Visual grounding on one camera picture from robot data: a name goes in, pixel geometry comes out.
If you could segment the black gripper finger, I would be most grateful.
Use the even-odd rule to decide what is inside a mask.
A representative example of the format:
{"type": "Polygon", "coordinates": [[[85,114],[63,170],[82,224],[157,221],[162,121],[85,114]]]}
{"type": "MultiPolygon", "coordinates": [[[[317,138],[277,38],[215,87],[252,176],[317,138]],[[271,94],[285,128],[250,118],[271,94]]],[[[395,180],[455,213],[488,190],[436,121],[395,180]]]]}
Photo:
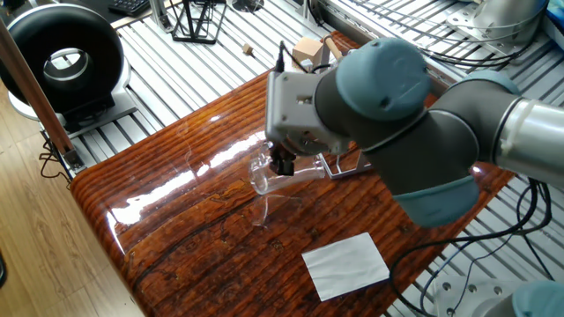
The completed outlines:
{"type": "Polygon", "coordinates": [[[286,150],[274,150],[271,153],[270,169],[278,176],[294,176],[296,156],[286,150]]]}

